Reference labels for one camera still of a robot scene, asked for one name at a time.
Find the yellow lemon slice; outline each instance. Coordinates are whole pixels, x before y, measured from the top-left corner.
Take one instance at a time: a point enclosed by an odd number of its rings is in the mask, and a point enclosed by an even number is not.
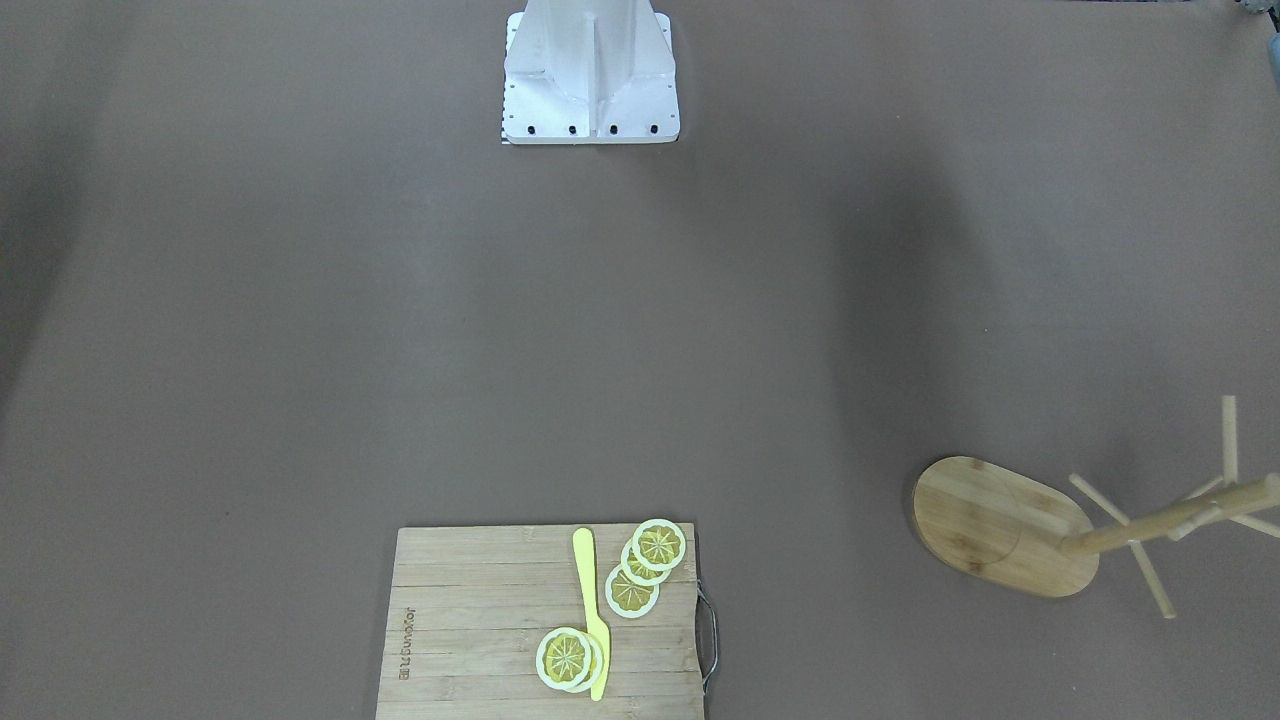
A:
[[[586,642],[591,646],[591,670],[586,674],[586,678],[568,688],[567,693],[580,693],[582,691],[590,689],[595,684],[595,680],[600,676],[600,670],[604,670],[604,648],[600,647],[599,641],[591,637],[590,633],[582,633],[586,635]]]
[[[680,565],[685,546],[685,533],[671,520],[645,520],[631,536],[636,561],[655,573]]]
[[[591,643],[586,633],[556,628],[538,643],[535,665],[547,687],[557,691],[576,687],[591,669]]]
[[[671,577],[671,570],[659,573],[641,565],[640,559],[632,552],[630,542],[622,547],[622,573],[631,578],[635,584],[645,587],[657,585]]]
[[[637,585],[622,571],[622,565],[609,573],[604,587],[608,588],[604,600],[622,618],[640,618],[658,602],[658,585]]]

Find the oval wooden base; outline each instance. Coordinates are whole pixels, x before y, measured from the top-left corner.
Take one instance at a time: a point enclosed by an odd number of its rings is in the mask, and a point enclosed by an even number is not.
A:
[[[1062,539],[1093,529],[1071,498],[974,457],[938,460],[915,483],[913,512],[924,546],[977,578],[1042,597],[1085,588],[1098,556],[1068,557]]]

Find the wooden cutting board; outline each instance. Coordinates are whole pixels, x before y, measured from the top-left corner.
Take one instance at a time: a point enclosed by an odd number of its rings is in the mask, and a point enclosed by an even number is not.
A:
[[[538,679],[543,635],[585,629],[573,565],[577,528],[595,533],[596,594],[613,651],[604,698]],[[635,524],[403,528],[396,544],[378,720],[703,720],[694,639],[698,553],[689,548],[644,618],[617,616],[604,578]]]

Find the knife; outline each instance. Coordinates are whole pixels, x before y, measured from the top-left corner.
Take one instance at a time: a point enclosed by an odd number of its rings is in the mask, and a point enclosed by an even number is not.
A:
[[[577,564],[577,582],[582,585],[586,633],[604,650],[600,676],[591,684],[591,700],[599,701],[604,697],[604,683],[609,679],[609,626],[600,619],[600,610],[595,602],[595,536],[590,528],[573,530],[573,561]]]

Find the gray tabletop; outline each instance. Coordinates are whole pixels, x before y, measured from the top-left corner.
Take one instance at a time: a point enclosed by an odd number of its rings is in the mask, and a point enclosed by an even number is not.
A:
[[[904,503],[1156,509],[1224,393],[1280,469],[1265,18],[663,1],[680,142],[516,149],[518,9],[0,8],[0,716],[371,717],[397,528],[667,516],[712,717],[1275,717],[1276,541],[1151,543],[1164,621]]]

